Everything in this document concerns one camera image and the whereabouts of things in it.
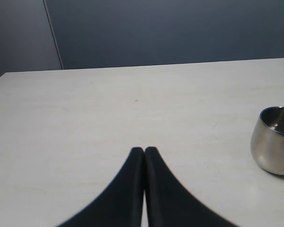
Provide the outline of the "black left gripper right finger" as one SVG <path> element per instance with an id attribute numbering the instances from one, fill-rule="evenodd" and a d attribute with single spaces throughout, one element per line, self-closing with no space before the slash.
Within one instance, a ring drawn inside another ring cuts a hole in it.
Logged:
<path id="1" fill-rule="evenodd" d="M 150 227 L 234 227 L 202 204 L 173 175 L 156 147 L 145 150 Z"/>

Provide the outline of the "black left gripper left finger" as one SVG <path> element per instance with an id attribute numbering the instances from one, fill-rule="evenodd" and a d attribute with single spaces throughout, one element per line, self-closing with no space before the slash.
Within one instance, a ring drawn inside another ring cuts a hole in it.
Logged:
<path id="1" fill-rule="evenodd" d="M 106 189 L 61 227 L 140 227 L 144 196 L 144 151 L 131 149 Z"/>

